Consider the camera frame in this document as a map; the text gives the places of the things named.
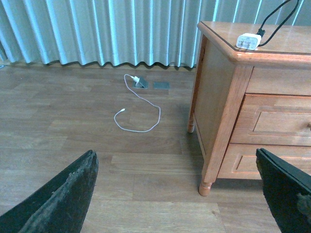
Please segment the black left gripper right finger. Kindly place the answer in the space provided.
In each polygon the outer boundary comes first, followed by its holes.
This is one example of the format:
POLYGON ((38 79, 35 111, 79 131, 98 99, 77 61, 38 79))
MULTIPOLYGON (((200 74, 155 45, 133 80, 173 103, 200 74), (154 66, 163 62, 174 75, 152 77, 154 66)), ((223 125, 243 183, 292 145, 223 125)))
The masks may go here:
POLYGON ((283 233, 311 231, 311 176, 266 149, 257 149, 263 194, 283 233))

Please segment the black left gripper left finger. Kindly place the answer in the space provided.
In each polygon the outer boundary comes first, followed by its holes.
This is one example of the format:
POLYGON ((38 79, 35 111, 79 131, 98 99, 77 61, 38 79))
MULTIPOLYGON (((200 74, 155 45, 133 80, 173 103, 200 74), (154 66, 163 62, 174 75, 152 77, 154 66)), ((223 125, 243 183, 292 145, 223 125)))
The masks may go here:
POLYGON ((93 195, 99 162, 89 150, 0 217, 2 233, 79 233, 93 195))

